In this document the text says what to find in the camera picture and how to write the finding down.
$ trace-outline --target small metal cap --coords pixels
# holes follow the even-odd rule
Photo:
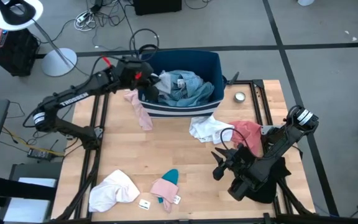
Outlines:
[[[234,94],[234,101],[236,103],[242,103],[246,100],[246,95],[243,92],[237,92]]]

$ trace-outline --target white cable bundle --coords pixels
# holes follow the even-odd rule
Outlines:
[[[79,31],[89,31],[93,30],[96,27],[96,22],[94,20],[94,14],[91,10],[81,12],[74,21],[74,28]]]

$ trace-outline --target white sticker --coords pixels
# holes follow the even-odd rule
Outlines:
[[[309,111],[305,109],[302,112],[302,114],[298,117],[298,121],[301,121],[308,113],[309,113]]]
[[[39,122],[43,121],[45,117],[40,117],[34,120],[34,124],[38,124]]]
[[[306,124],[306,122],[309,121],[309,119],[313,116],[313,113],[310,112],[301,122],[299,122],[300,125]]]
[[[180,199],[181,199],[181,197],[175,195],[175,197],[173,198],[173,203],[174,203],[175,205],[179,204]]]
[[[148,210],[150,208],[150,202],[141,199],[139,202],[139,207]]]
[[[41,117],[41,116],[45,116],[45,112],[37,113],[36,115],[34,115],[34,116],[32,117],[32,119],[37,119],[37,118],[39,118],[39,117]]]
[[[179,88],[184,88],[186,86],[185,80],[184,79],[178,79],[178,87]]]

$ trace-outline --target black cloth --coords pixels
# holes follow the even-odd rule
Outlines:
[[[270,174],[266,183],[261,186],[257,192],[246,191],[246,197],[260,203],[272,203],[277,191],[277,180],[291,175],[291,172],[285,167],[285,159],[281,157],[270,168]]]

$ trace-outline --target white stripe on basket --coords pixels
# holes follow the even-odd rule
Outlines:
[[[219,101],[214,101],[214,102],[210,102],[208,104],[202,105],[202,106],[186,106],[186,107],[178,107],[178,106],[165,106],[165,105],[160,105],[160,104],[156,104],[156,103],[148,103],[148,102],[144,102],[144,101],[140,101],[142,104],[146,104],[146,105],[150,105],[150,106],[158,106],[158,107],[162,107],[162,108],[170,108],[170,109],[176,109],[176,110],[180,110],[180,109],[195,109],[195,108],[203,108],[205,106],[209,106],[209,105],[213,105],[213,104],[219,104],[220,102],[222,102],[222,100]]]
[[[216,108],[211,108],[208,110],[192,111],[192,112],[169,112],[169,111],[160,111],[160,110],[153,110],[147,108],[145,109],[148,113],[161,114],[161,115],[177,115],[178,117],[181,117],[184,115],[199,115],[199,114],[213,113]]]

